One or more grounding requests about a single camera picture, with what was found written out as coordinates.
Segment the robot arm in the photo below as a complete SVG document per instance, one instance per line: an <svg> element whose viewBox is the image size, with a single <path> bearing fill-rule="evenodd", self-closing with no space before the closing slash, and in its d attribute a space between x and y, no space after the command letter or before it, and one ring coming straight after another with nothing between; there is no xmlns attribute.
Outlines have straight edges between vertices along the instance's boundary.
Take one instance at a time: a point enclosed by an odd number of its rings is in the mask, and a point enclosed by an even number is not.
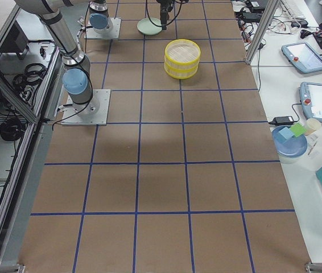
<svg viewBox="0 0 322 273"><path fill-rule="evenodd" d="M80 1L16 1L24 11L39 17L59 47L65 73L63 86L68 92L74 110L80 115L91 115L99 110L99 101L93 95L90 81L90 61L79 49L65 19L60 11L62 7L73 7Z"/></svg>
<svg viewBox="0 0 322 273"><path fill-rule="evenodd" d="M172 11L175 1L157 1L160 4L160 23L151 19L146 3L146 13L148 21L155 27L166 30L168 26L169 13ZM113 29L113 22L109 18L108 5L106 1L91 1L89 8L89 24L95 32L102 33Z"/></svg>

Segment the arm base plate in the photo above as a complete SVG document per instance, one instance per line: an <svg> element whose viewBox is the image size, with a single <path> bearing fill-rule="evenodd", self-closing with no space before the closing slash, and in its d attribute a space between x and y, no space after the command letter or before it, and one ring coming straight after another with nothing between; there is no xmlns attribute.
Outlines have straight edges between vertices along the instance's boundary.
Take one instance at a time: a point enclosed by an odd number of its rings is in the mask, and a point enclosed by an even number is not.
<svg viewBox="0 0 322 273"><path fill-rule="evenodd" d="M94 89L93 98L87 105L72 105L63 112L61 125L64 126L106 126L108 120L110 89ZM70 95L67 104L73 104Z"/></svg>
<svg viewBox="0 0 322 273"><path fill-rule="evenodd" d="M86 27L86 38L90 40L118 39L121 18L107 18L102 15L92 16Z"/></svg>

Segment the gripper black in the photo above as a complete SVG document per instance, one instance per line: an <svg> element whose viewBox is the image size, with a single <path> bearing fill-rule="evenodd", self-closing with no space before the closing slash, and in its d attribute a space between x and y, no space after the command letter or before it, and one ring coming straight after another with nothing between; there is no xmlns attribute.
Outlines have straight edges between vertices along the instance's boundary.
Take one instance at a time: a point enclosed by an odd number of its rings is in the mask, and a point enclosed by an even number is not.
<svg viewBox="0 0 322 273"><path fill-rule="evenodd" d="M167 29L168 11L172 11L174 8L174 0L157 0L160 4L160 22L162 30Z"/></svg>

